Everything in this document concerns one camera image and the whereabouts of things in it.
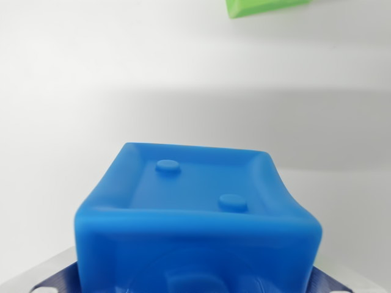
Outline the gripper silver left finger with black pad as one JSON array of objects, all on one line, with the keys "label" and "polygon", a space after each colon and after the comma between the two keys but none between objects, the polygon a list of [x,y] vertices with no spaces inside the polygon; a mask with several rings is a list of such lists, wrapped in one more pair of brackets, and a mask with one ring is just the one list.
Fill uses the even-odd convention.
[{"label": "gripper silver left finger with black pad", "polygon": [[81,292],[75,247],[32,269],[35,280],[29,292]]}]

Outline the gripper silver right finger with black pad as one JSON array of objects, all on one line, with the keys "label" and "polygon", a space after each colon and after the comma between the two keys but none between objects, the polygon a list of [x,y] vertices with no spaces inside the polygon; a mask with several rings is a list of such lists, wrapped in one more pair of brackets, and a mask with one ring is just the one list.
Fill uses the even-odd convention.
[{"label": "gripper silver right finger with black pad", "polygon": [[359,292],[355,274],[343,266],[313,266],[309,292]]}]

